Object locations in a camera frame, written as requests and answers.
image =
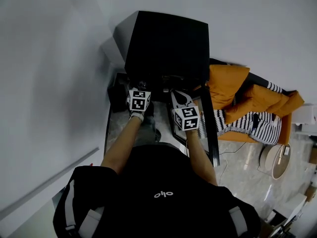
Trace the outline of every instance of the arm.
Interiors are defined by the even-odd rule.
[[[186,136],[190,163],[194,172],[205,181],[218,186],[213,166],[203,149],[197,131],[195,129],[187,130]]]
[[[116,141],[106,152],[104,160],[101,163],[102,167],[111,168],[117,174],[121,173],[129,159],[141,123],[138,117],[131,118]]]

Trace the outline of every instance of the shoe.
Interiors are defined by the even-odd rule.
[[[159,142],[161,137],[162,137],[162,135],[161,135],[160,131],[158,129],[156,129],[155,142]]]

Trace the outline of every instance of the white wall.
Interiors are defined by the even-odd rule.
[[[111,39],[105,12],[98,0],[0,0],[0,221],[96,147],[102,156],[112,75],[100,48]]]
[[[210,55],[317,103],[317,0],[112,0],[110,28],[137,10],[209,24]]]
[[[104,156],[103,149],[95,148],[78,161],[37,187],[10,207],[0,212],[0,237],[6,238],[35,214],[48,200],[65,187],[74,169],[91,163],[99,166]]]
[[[49,200],[9,238],[57,238],[53,226],[54,212],[53,202]]]

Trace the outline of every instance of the striped knit fabric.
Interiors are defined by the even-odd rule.
[[[204,114],[200,115],[199,127],[198,127],[198,136],[200,138],[207,138],[206,123],[205,123]]]
[[[282,88],[271,82],[268,83],[267,88],[277,93],[282,92]],[[257,142],[274,145],[277,143],[281,133],[281,118],[277,117],[276,121],[274,122],[273,114],[269,114],[267,112],[249,112],[231,124],[225,124],[224,110],[214,110],[213,114],[216,120],[218,136],[226,133],[227,131],[235,131],[248,134],[253,140]],[[253,129],[253,119],[255,114],[259,116],[259,124]]]

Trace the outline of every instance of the backpack strap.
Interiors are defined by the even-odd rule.
[[[66,220],[66,231],[70,236],[77,236],[76,223],[73,210],[73,199],[74,199],[74,180],[69,183],[69,192],[65,200],[65,220]]]
[[[242,234],[248,231],[246,220],[244,219],[239,206],[230,209],[229,213],[236,228],[237,235],[240,237]]]
[[[89,210],[88,214],[86,215],[83,223],[79,228],[78,233],[80,237],[92,238],[97,229],[101,216],[102,213],[100,214],[96,211]]]

